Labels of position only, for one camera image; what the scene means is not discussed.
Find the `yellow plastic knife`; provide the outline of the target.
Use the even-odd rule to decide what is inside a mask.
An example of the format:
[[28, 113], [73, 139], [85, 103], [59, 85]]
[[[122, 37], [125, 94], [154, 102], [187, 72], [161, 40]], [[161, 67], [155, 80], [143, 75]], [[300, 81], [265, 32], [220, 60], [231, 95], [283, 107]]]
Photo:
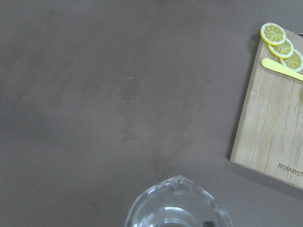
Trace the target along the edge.
[[272, 59], [263, 58], [261, 60], [261, 65], [266, 69], [269, 69], [269, 70], [272, 70], [272, 71], [275, 71], [275, 72], [279, 72], [281, 74], [290, 76], [290, 77], [295, 78], [295, 79], [300, 80], [300, 81], [303, 80], [302, 74], [299, 74], [299, 73], [283, 66], [282, 64], [280, 64], [280, 63], [278, 63], [278, 62], [276, 62]]

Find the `lemon slice stack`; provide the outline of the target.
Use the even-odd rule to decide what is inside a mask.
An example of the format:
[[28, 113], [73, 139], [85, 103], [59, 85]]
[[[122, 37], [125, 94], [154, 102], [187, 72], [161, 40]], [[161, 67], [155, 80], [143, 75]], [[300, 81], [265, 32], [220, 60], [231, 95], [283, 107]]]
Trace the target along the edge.
[[285, 67], [300, 72], [303, 69], [303, 56], [287, 38], [285, 30], [275, 23], [265, 23], [260, 29], [260, 36], [269, 51]]

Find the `small clear shot glass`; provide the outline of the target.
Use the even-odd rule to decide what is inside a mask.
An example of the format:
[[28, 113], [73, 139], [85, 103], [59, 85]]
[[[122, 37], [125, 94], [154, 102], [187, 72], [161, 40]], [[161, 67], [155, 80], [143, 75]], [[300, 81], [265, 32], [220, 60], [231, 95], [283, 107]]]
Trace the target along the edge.
[[126, 227], [231, 227], [227, 210], [203, 187], [177, 175], [142, 192]]

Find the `wooden cutting board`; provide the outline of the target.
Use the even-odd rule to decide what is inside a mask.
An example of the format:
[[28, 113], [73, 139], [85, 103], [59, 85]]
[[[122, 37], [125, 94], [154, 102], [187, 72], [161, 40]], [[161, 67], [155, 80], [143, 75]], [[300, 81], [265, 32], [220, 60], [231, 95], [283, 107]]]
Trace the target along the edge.
[[303, 186], [303, 83], [261, 65], [275, 60], [260, 40], [230, 160]]

